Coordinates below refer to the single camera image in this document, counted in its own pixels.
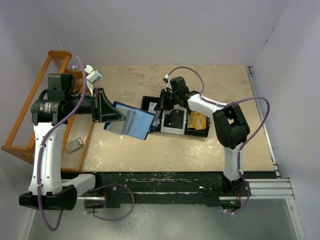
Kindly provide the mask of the grey card with stripe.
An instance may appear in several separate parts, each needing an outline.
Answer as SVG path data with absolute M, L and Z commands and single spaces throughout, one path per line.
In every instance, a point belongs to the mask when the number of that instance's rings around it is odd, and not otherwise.
M 127 135 L 133 122 L 136 109 L 121 104 L 117 104 L 115 108 L 125 116 L 125 120 L 109 123 L 106 130 L 116 134 Z

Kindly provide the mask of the blue leather card holder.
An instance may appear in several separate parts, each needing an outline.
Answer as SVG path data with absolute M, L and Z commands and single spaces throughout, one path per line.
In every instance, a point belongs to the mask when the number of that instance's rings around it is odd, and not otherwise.
M 113 106 L 124 115 L 125 120 L 105 123 L 104 130 L 143 141 L 147 139 L 149 133 L 155 131 L 154 113 L 118 101 L 115 101 Z

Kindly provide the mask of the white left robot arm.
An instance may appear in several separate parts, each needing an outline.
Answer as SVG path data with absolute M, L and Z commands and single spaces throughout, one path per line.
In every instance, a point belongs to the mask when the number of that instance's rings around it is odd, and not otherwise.
M 75 77 L 70 73 L 48 75 L 47 98 L 31 106 L 35 136 L 32 179 L 27 193 L 19 196 L 20 206 L 37 210 L 71 211 L 77 198 L 88 192 L 98 196 L 103 184 L 90 173 L 79 174 L 65 183 L 61 177 L 64 135 L 70 117 L 91 115 L 93 122 L 124 121 L 125 116 L 106 97 L 103 88 L 92 95 L 73 95 Z

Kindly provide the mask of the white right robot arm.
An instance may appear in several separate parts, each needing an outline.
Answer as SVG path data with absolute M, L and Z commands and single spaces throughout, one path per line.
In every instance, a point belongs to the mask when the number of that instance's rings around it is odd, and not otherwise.
M 172 110 L 180 106 L 189 111 L 198 112 L 210 118 L 213 122 L 216 137 L 224 147 L 222 190 L 228 196 L 235 195 L 240 190 L 239 179 L 243 177 L 242 150 L 250 133 L 248 122 L 239 104 L 226 104 L 204 97 L 196 90 L 190 91 L 183 77 L 163 79 L 166 83 L 161 90 L 160 100 L 155 109 L 160 111 Z

